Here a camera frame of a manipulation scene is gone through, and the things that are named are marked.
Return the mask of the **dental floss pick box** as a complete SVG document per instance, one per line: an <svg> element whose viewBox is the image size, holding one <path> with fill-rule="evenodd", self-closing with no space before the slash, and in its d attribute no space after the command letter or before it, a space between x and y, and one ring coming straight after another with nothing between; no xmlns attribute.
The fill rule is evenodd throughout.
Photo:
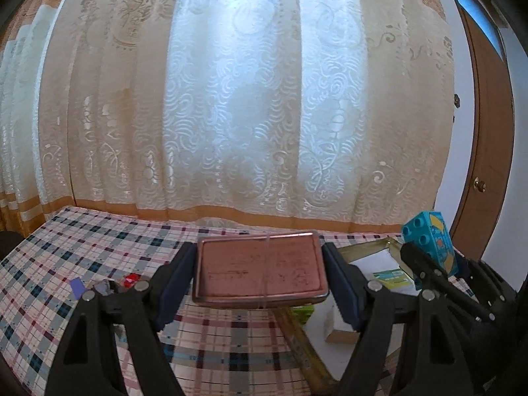
<svg viewBox="0 0 528 396"><path fill-rule="evenodd" d="M413 287L413 279L401 268L376 272L373 276L390 290Z"/></svg>

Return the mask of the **teal toy brick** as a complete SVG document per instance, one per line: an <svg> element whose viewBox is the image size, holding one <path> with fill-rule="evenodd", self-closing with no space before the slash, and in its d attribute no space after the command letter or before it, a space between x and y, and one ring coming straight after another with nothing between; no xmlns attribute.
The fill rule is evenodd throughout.
<svg viewBox="0 0 528 396"><path fill-rule="evenodd" d="M437 211L422 211L402 226L404 245L400 254L413 272L416 290L421 290L421 271L415 265L418 252L428 256L447 277L458 273L455 249L443 216Z"/></svg>

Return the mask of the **white small box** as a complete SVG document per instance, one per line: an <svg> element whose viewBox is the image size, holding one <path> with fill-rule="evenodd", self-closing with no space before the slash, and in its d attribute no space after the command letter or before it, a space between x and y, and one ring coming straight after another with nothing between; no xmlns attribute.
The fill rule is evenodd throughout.
<svg viewBox="0 0 528 396"><path fill-rule="evenodd" d="M328 343L354 345L359 333L343 321L333 298L326 301L328 311L324 320L324 340Z"/></svg>

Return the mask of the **red toy brick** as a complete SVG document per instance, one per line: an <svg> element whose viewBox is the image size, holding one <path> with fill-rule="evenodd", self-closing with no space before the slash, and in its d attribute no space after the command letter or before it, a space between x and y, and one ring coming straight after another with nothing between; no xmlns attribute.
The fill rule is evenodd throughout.
<svg viewBox="0 0 528 396"><path fill-rule="evenodd" d="M129 289L134 286L136 282L138 282L141 279L141 276L136 273L131 273L129 275L126 275L123 279L123 287L126 289Z"/></svg>

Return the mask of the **green toy brick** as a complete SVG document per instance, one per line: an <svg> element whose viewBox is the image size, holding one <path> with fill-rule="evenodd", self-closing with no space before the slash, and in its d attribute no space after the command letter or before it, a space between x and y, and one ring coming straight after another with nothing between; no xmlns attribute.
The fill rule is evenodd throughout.
<svg viewBox="0 0 528 396"><path fill-rule="evenodd" d="M299 307L290 308L291 313L300 324L300 326L305 326L309 319L312 317L315 306L314 305L305 305Z"/></svg>

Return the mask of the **pink stamp pad tin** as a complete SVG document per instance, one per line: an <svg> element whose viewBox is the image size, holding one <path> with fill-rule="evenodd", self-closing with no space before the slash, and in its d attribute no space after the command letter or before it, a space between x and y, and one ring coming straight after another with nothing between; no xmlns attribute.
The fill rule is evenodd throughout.
<svg viewBox="0 0 528 396"><path fill-rule="evenodd" d="M329 294L317 232L205 237L198 242L192 299L213 309L321 303Z"/></svg>

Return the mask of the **white paper liner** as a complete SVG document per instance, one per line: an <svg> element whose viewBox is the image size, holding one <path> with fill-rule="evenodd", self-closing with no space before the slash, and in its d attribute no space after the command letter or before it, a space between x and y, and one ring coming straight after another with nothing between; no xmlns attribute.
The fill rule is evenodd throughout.
<svg viewBox="0 0 528 396"><path fill-rule="evenodd" d="M358 342L346 366L357 364L353 357L371 362L396 349L396 301L414 302L411 295L395 293L365 274L345 258L335 244L327 242L322 256L328 280L329 297L337 304L343 321L359 333Z"/></svg>

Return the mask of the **purple small block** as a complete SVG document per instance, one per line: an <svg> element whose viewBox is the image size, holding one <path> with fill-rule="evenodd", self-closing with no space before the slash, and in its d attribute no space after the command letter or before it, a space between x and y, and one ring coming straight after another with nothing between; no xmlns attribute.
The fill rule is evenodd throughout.
<svg viewBox="0 0 528 396"><path fill-rule="evenodd" d="M77 278L74 278L73 280L69 281L69 284L70 284L71 290L73 292L73 296L77 300L81 299L82 295L87 290L86 287L84 286L82 280L79 277L77 277Z"/></svg>

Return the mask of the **crumpled grey black wrapper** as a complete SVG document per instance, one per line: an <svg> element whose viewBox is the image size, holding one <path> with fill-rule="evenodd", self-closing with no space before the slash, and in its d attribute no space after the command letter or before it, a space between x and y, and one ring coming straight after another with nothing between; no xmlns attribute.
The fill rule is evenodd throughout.
<svg viewBox="0 0 528 396"><path fill-rule="evenodd" d="M113 280L107 279L102 281L96 281L92 286L92 290L94 290L101 296L110 296L113 294L117 294L118 284Z"/></svg>

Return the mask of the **gold metal tin tray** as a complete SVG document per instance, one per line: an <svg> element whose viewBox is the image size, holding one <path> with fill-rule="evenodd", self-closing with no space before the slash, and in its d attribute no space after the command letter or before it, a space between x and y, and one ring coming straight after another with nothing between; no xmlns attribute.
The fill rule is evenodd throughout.
<svg viewBox="0 0 528 396"><path fill-rule="evenodd" d="M418 290L412 271L400 257L401 246L395 238L384 238L339 251L367 278L380 280L395 293L415 296ZM347 367L359 333L343 321L332 297L315 306L306 325L300 324L294 309L274 309L273 314L311 393L330 395Z"/></svg>

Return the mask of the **brass door knob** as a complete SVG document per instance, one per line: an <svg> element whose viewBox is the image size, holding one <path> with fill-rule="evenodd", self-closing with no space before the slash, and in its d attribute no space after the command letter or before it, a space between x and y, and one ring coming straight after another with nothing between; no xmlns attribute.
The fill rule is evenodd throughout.
<svg viewBox="0 0 528 396"><path fill-rule="evenodd" d="M484 193L486 191L487 185L484 180L481 180L479 177L475 177L474 182L473 182L473 187L478 192Z"/></svg>

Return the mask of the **brown wooden door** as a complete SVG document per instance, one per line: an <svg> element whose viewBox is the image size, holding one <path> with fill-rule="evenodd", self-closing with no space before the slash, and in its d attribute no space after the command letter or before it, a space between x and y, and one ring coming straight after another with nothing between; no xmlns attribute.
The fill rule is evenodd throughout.
<svg viewBox="0 0 528 396"><path fill-rule="evenodd" d="M455 247L482 258L496 229L514 149L513 94L502 36L480 0L455 0L469 46L474 79L474 136L462 201L451 236ZM480 193L474 178L486 182Z"/></svg>

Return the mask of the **plaid tablecloth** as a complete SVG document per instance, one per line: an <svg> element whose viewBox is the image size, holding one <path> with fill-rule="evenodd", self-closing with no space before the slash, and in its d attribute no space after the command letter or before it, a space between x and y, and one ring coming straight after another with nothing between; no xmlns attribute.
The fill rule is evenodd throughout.
<svg viewBox="0 0 528 396"><path fill-rule="evenodd" d="M32 235L1 235L1 354L16 391L42 395L58 342L76 305L71 281L86 286L148 278L179 245L210 234L190 223L136 220L65 208ZM205 309L185 299L159 336L188 395L307 395L269 310Z"/></svg>

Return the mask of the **curtain tieback hook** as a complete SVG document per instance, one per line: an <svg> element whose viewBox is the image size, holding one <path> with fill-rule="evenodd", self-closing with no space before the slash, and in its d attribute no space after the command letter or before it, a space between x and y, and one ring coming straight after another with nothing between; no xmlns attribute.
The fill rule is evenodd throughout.
<svg viewBox="0 0 528 396"><path fill-rule="evenodd" d="M455 109L458 109L460 107L460 98L458 97L458 94L454 94L454 106ZM453 113L453 123L455 123L455 110Z"/></svg>

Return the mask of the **cream patterned curtain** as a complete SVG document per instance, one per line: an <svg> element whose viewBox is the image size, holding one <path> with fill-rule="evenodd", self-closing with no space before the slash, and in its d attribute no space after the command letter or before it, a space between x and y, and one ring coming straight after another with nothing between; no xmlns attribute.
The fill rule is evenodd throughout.
<svg viewBox="0 0 528 396"><path fill-rule="evenodd" d="M1 28L1 226L67 206L394 232L434 207L440 0L22 0Z"/></svg>

